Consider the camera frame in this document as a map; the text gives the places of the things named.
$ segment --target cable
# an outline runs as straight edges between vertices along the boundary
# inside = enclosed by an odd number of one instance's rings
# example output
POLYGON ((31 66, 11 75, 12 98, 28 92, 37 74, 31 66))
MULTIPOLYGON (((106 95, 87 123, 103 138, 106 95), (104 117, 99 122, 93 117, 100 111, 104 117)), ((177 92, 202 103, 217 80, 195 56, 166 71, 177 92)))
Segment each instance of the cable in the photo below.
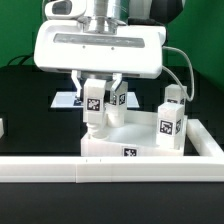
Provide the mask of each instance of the cable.
POLYGON ((19 62, 19 65, 23 65, 23 63, 25 61, 27 61, 28 59, 32 58, 34 55, 34 53, 31 53, 30 55, 26 55, 20 62, 19 62))
POLYGON ((186 97, 186 99, 191 102, 193 99, 194 99, 194 71, 193 71, 193 67, 191 65, 191 61, 190 59, 188 58, 188 56, 183 52, 181 51, 180 49, 177 49, 177 48, 173 48, 173 47, 166 47, 166 46, 163 46, 163 49, 164 50, 169 50, 169 51, 174 51, 174 52, 177 52, 179 54, 181 54, 187 61, 188 63, 188 67, 190 69, 190 77, 191 77, 191 97, 189 97, 189 95, 187 94, 187 92, 184 90, 184 87, 183 85, 181 84, 181 82, 179 81, 179 79, 176 77, 176 75, 174 75, 174 73, 168 69, 167 67, 163 66, 163 70, 166 71, 169 75, 171 75, 173 77, 173 79, 176 81, 176 83, 180 86, 181 90, 184 92, 184 95, 186 97))
POLYGON ((27 57, 27 55, 20 55, 20 56, 17 56, 15 58, 12 58, 8 63, 7 63, 7 66, 9 66, 13 61, 15 61, 16 59, 18 58, 25 58, 27 57))

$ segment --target black cable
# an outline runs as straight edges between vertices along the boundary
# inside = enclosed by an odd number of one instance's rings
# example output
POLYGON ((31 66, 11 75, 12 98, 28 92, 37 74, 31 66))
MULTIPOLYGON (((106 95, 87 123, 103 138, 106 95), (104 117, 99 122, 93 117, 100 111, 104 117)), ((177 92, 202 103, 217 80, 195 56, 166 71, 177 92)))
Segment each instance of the black cable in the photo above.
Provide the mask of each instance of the black cable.
POLYGON ((26 55, 20 62, 19 65, 23 65, 24 62, 26 62, 28 59, 32 58, 34 53, 31 53, 30 55, 26 55))
POLYGON ((9 66, 13 61, 15 61, 16 59, 18 58, 24 58, 26 57, 27 55, 20 55, 20 56, 17 56, 17 57, 14 57, 12 58, 8 63, 7 63, 7 66, 9 66))
POLYGON ((19 55, 17 57, 12 58, 8 63, 7 66, 9 66, 13 61, 15 61, 16 59, 19 58, 23 58, 21 59, 21 61, 19 62, 19 65, 22 65, 25 61, 27 61, 29 58, 33 57, 34 53, 31 53, 29 55, 19 55))

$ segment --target black table surface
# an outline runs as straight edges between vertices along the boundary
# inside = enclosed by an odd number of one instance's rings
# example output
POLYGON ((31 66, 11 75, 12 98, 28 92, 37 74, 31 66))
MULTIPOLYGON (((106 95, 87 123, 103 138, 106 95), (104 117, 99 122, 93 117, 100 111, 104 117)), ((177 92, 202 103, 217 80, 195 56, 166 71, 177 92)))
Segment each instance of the black table surface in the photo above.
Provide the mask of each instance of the black table surface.
MULTIPOLYGON (((184 67, 171 68, 190 87, 184 67)), ((165 73, 156 80, 127 80, 140 110, 156 112, 165 73)), ((224 146, 224 92, 195 71, 195 99, 189 118, 199 119, 224 146)), ((5 135, 0 155, 79 156, 86 131, 82 109, 51 109, 57 91, 75 91, 68 74, 34 66, 0 68, 0 117, 5 135)), ((197 156, 186 139, 185 155, 197 156)), ((0 184, 0 223, 223 223, 223 183, 4 183, 0 184)))

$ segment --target green backdrop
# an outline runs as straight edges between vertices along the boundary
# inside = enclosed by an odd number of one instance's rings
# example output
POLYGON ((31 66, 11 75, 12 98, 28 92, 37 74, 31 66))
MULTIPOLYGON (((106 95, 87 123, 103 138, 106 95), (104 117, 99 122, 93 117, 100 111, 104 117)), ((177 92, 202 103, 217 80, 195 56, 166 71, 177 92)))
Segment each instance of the green backdrop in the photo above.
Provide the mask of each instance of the green backdrop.
MULTIPOLYGON (((0 67, 34 51, 42 0, 0 1, 0 67)), ((186 0, 183 13, 168 25, 169 46, 184 50, 193 67, 224 91, 224 1, 186 0)), ((166 65, 186 65, 175 53, 166 65)))

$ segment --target black sticker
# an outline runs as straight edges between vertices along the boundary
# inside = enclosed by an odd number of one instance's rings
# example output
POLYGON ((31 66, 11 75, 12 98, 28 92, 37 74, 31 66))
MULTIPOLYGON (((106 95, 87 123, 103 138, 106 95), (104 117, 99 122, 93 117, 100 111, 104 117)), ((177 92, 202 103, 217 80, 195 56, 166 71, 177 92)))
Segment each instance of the black sticker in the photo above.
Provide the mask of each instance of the black sticker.
POLYGON ((119 97, 119 105, 125 104, 125 102, 126 102, 125 94, 120 95, 120 97, 119 97))
POLYGON ((181 120, 179 120, 179 121, 177 122, 177 125, 176 125, 176 134, 177 134, 178 132, 180 132, 180 130, 181 130, 181 120))
POLYGON ((87 99, 87 110, 100 111, 100 100, 87 99))
POLYGON ((160 121, 160 132, 168 135, 173 133, 173 123, 168 121, 160 121))
POLYGON ((124 148, 124 156, 137 156, 137 149, 124 148))
POLYGON ((169 103, 178 103, 177 100, 171 100, 171 99, 167 99, 167 102, 169 102, 169 103))
POLYGON ((184 104, 185 104, 185 100, 182 99, 182 100, 180 101, 180 104, 184 105, 184 104))
POLYGON ((117 96, 116 95, 113 96, 113 105, 117 105, 117 96))

